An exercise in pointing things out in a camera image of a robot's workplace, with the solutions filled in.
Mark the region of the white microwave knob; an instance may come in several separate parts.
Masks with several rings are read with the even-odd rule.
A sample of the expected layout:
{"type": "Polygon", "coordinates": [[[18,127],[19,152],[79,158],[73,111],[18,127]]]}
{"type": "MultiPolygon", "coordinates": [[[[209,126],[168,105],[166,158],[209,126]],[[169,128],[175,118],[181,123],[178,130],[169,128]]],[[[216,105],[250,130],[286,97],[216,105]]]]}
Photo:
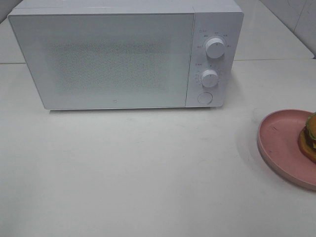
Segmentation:
{"type": "Polygon", "coordinates": [[[209,69],[202,72],[200,82],[203,87],[212,88],[218,84],[219,76],[215,70],[209,69]]]}
{"type": "Polygon", "coordinates": [[[213,36],[205,43],[206,55],[211,59],[217,59],[224,55],[226,43],[220,36],[213,36]]]}

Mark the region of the toy burger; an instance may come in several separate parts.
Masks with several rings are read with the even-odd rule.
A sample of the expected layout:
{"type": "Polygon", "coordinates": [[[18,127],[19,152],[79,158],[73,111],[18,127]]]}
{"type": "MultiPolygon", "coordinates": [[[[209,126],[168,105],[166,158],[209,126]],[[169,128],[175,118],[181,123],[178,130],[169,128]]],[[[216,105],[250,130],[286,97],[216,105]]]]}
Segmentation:
{"type": "Polygon", "coordinates": [[[316,114],[311,114],[298,138],[300,151],[312,162],[316,162],[316,114]]]}

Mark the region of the lower white microwave knob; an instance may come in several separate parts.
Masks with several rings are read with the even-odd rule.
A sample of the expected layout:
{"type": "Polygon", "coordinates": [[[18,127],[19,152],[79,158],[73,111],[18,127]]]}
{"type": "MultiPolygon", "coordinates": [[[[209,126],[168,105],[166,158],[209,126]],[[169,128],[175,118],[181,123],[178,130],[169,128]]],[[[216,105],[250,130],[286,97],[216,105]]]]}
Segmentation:
{"type": "Polygon", "coordinates": [[[209,69],[202,72],[200,82],[203,87],[212,88],[218,84],[219,76],[215,70],[209,69]]]}

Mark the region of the pink round plate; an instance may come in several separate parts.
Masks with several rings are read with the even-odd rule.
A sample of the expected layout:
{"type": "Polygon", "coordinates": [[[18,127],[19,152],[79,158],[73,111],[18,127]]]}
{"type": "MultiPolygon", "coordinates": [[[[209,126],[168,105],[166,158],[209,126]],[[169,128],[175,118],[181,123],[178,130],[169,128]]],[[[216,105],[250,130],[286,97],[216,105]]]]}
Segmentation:
{"type": "Polygon", "coordinates": [[[299,135],[311,112],[279,110],[267,115],[257,134],[258,150],[266,164],[285,180],[314,191],[316,163],[299,148],[299,135]]]}

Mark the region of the white microwave oven body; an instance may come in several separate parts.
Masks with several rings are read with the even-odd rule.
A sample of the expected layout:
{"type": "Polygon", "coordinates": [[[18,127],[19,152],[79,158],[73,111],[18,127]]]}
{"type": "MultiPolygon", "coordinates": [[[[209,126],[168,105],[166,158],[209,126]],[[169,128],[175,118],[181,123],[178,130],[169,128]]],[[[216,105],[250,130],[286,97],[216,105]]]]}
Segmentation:
{"type": "Polygon", "coordinates": [[[141,14],[194,15],[187,96],[182,108],[222,106],[244,17],[233,0],[24,0],[13,8],[8,20],[10,16],[30,15],[141,14]],[[217,59],[209,58],[205,51],[206,41],[213,36],[222,37],[226,43],[224,55],[217,59]],[[219,76],[218,84],[212,88],[200,82],[202,72],[209,69],[219,76]],[[203,92],[213,95],[208,105],[198,102],[203,92]]]}

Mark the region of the upper white microwave knob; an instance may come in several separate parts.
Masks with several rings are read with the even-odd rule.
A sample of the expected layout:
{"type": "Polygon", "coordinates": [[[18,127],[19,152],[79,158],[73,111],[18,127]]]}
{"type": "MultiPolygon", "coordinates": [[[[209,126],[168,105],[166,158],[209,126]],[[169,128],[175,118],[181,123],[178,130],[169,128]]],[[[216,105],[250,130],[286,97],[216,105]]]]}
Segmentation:
{"type": "Polygon", "coordinates": [[[211,59],[217,59],[224,55],[226,43],[220,36],[213,36],[205,43],[206,55],[211,59]]]}

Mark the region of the white microwave door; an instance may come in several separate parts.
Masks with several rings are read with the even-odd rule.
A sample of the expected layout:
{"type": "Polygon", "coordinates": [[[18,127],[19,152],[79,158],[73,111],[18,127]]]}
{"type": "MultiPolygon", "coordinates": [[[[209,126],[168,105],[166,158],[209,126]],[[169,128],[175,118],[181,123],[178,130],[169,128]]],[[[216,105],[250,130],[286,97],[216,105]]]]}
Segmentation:
{"type": "Polygon", "coordinates": [[[193,14],[30,15],[9,21],[46,109],[186,103],[193,14]]]}

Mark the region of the round white door button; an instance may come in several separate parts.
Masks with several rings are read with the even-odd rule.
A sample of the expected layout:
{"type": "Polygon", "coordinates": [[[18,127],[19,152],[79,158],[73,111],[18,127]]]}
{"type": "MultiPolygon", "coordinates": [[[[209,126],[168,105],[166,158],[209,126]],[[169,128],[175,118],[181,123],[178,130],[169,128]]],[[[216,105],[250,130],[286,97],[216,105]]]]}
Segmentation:
{"type": "Polygon", "coordinates": [[[213,95],[209,92],[203,92],[198,96],[198,102],[204,105],[208,105],[212,102],[213,95]]]}

